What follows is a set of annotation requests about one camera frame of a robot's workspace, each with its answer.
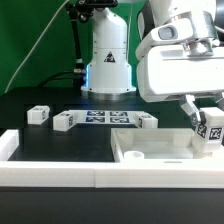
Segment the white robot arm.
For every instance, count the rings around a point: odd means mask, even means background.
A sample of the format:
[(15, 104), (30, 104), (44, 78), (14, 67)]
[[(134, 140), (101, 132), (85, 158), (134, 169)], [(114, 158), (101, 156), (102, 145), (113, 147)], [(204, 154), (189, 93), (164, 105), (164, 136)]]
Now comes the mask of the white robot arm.
[[(82, 88), (104, 98), (132, 92), (127, 25), (110, 8), (132, 0), (82, 0), (93, 11), (93, 56)], [(208, 122), (197, 98), (224, 93), (224, 0), (142, 0), (137, 80), (147, 102), (180, 102), (194, 126)]]

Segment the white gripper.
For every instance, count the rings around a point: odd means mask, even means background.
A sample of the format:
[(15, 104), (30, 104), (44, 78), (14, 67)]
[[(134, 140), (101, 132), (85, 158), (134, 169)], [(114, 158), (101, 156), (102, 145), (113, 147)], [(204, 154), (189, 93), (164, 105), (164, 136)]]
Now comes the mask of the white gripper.
[(224, 108), (224, 92), (219, 92), (224, 91), (224, 47), (213, 52), (213, 56), (188, 57), (181, 45), (152, 48), (137, 66), (140, 96), (146, 102), (158, 102), (176, 100), (182, 95), (180, 107), (193, 126), (199, 125), (202, 119), (193, 95), (217, 92), (215, 101)]

